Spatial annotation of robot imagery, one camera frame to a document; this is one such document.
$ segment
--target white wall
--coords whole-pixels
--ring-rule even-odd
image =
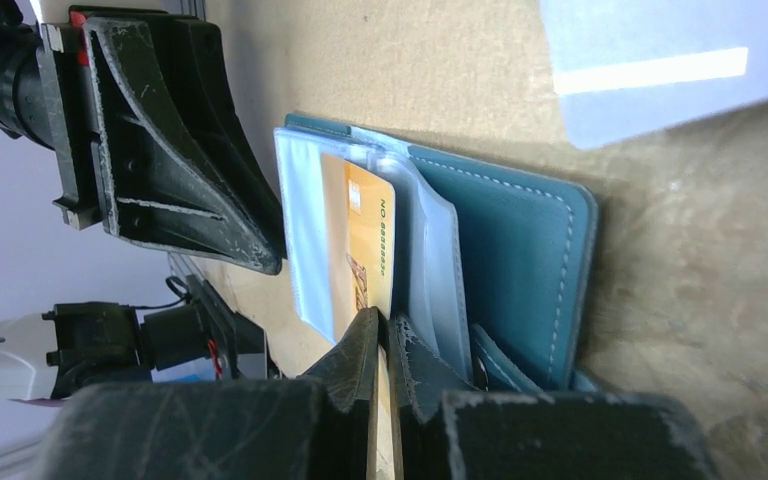
[[[51,201],[61,194],[54,153],[0,131],[0,319],[91,300],[161,304],[165,254],[104,233],[76,231]],[[57,409],[0,401],[0,448],[39,434]]]

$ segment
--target white stitching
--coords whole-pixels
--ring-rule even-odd
[[[463,173],[465,175],[469,175],[470,177],[476,177],[476,178],[479,178],[479,179],[483,178],[484,180],[492,180],[495,183],[500,183],[500,181],[498,179],[490,178],[490,177],[488,177],[486,175],[479,175],[479,174],[475,174],[475,173],[472,173],[472,172],[469,172],[469,171],[461,170],[460,168],[450,167],[449,165],[443,165],[442,163],[437,163],[437,162],[434,162],[434,161],[431,161],[431,160],[424,159],[422,157],[411,157],[411,158],[415,158],[417,160],[421,160],[421,161],[423,161],[423,162],[425,162],[425,163],[427,163],[429,165],[434,165],[436,167],[446,168],[448,170],[452,170],[452,171],[455,171],[455,172],[458,172],[458,173]],[[560,201],[564,205],[564,207],[566,207],[567,213],[569,214],[568,217],[567,217],[567,239],[566,239],[566,243],[564,243],[564,256],[563,256],[563,261],[561,262],[561,272],[560,272],[560,277],[561,278],[560,278],[560,280],[558,282],[558,303],[557,303],[557,306],[555,307],[555,323],[553,325],[552,341],[551,341],[551,344],[549,345],[549,368],[547,369],[546,378],[547,378],[548,381],[551,382],[551,380],[552,380],[552,370],[554,369],[554,366],[555,366],[555,346],[556,346],[557,340],[558,340],[558,330],[560,329],[560,325],[561,325],[561,304],[564,301],[564,289],[566,288],[565,279],[566,279],[566,276],[567,276],[567,267],[568,267],[568,264],[569,264],[570,249],[572,248],[572,234],[573,234],[572,227],[573,227],[573,223],[574,223],[574,220],[575,220],[575,214],[572,211],[572,207],[570,207],[569,204],[566,202],[566,200],[564,200],[563,197],[561,197],[559,195],[554,195],[554,194],[549,193],[549,192],[544,192],[544,191],[536,189],[536,188],[523,187],[523,186],[517,185],[515,183],[514,184],[510,184],[508,182],[501,182],[501,184],[504,185],[505,187],[513,187],[516,190],[525,190],[528,193],[544,196],[544,197],[547,197],[547,198],[551,198],[553,200],[558,200],[558,201]],[[484,351],[484,353],[487,354],[488,358],[490,358],[490,354],[487,353],[487,351]]]
[[[492,363],[496,367],[496,370],[498,370],[499,373],[502,374],[503,377],[505,377],[505,380],[508,381],[508,385],[514,387],[514,390],[516,390],[517,392],[521,392],[522,389],[517,387],[514,381],[511,379],[511,377],[509,377],[508,374],[505,373],[504,370],[502,370],[502,367],[500,367],[499,364],[496,363],[496,360],[493,360],[493,356],[490,355],[490,352],[485,350],[484,346],[481,345],[480,343],[476,342],[475,344],[478,345],[478,348],[480,348],[482,352],[484,352],[484,355],[487,355],[487,360],[490,360],[490,363]]]

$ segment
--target yellow card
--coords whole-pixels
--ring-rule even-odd
[[[396,194],[386,180],[332,155],[322,155],[334,338],[357,312],[378,307],[390,317]]]

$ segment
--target beige table surface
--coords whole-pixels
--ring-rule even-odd
[[[207,0],[207,16],[276,184],[271,130],[300,111],[589,187],[602,235],[580,363],[680,399],[726,478],[768,479],[768,104],[580,152],[537,0]],[[202,265],[283,369],[328,349],[297,319],[286,273]]]

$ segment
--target black cable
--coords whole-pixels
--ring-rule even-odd
[[[190,303],[192,301],[193,296],[190,294],[190,289],[187,288],[187,284],[181,280],[180,278],[176,277],[175,275],[170,275],[166,277],[166,286],[169,288],[169,290],[172,291],[172,293],[175,294],[175,296],[178,297],[178,300],[175,300],[174,302],[167,303],[165,305],[139,305],[139,306],[132,306],[128,305],[130,308],[133,308],[134,310],[160,310],[163,308],[170,308],[174,307],[176,305],[183,303]]]

